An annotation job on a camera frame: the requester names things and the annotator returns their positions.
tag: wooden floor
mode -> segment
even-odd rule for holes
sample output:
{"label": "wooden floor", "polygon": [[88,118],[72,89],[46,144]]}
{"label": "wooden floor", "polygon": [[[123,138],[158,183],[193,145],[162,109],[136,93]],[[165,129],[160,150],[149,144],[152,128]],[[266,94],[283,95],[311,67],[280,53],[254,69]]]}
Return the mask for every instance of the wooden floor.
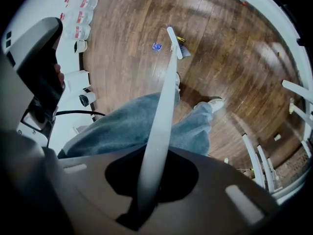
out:
{"label": "wooden floor", "polygon": [[[192,56],[178,62],[178,122],[200,101],[225,100],[212,121],[210,155],[249,167],[247,133],[274,166],[299,146],[302,122],[289,116],[283,79],[299,83],[280,35],[239,0],[99,0],[91,23],[85,69],[97,94],[96,109],[110,113],[129,100],[161,90],[170,58],[167,26],[186,39]],[[162,50],[152,50],[153,43]],[[280,133],[282,138],[274,141]]]}

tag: white sneaker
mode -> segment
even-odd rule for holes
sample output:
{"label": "white sneaker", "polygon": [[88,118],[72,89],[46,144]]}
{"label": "white sneaker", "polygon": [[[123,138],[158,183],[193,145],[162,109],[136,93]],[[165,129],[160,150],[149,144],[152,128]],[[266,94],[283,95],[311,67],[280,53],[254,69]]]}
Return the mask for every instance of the white sneaker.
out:
{"label": "white sneaker", "polygon": [[179,78],[179,75],[177,72],[176,72],[176,77],[175,77],[175,84],[176,84],[176,90],[178,90],[180,92],[180,88],[179,88],[180,78]]}
{"label": "white sneaker", "polygon": [[220,98],[215,98],[215,99],[212,99],[212,100],[210,100],[208,102],[204,102],[204,103],[208,103],[209,105],[211,105],[211,107],[212,107],[212,114],[215,113],[216,111],[220,110],[224,106],[224,101],[223,101],[223,99],[220,99]]}

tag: black cord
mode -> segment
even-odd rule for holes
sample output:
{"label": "black cord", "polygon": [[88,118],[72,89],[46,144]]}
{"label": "black cord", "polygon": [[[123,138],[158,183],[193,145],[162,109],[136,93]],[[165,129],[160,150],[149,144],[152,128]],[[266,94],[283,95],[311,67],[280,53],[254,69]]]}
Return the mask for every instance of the black cord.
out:
{"label": "black cord", "polygon": [[95,114],[95,115],[105,116],[105,114],[100,113],[100,112],[93,112],[93,111],[81,111],[81,110],[61,111],[61,112],[57,112],[56,116],[59,116],[59,115],[64,115],[64,114],[71,114],[71,113]]}

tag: person's leg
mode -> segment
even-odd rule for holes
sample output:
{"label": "person's leg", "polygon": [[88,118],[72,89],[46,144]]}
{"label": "person's leg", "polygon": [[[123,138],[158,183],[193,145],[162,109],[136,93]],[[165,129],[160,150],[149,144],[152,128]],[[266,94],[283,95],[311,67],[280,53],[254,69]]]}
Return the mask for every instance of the person's leg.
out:
{"label": "person's leg", "polygon": [[[160,93],[136,98],[91,124],[63,148],[66,157],[121,150],[148,141]],[[178,88],[175,104],[180,100]]]}
{"label": "person's leg", "polygon": [[210,150],[210,122],[213,113],[223,105],[222,99],[213,99],[196,105],[189,116],[173,126],[170,146],[206,156]]}

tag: red label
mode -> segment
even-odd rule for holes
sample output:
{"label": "red label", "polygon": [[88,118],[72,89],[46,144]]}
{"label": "red label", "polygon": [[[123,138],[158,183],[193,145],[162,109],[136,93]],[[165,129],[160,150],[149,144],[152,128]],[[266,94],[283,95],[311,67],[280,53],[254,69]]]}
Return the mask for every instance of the red label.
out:
{"label": "red label", "polygon": [[85,7],[86,1],[87,1],[87,0],[83,0],[82,4],[80,5],[81,8],[84,8],[84,7]]}
{"label": "red label", "polygon": [[79,27],[76,26],[76,31],[75,31],[75,38],[79,37]]}
{"label": "red label", "polygon": [[78,19],[76,21],[78,24],[80,24],[80,21],[82,20],[82,15],[83,15],[83,12],[80,11],[79,14],[78,14]]}

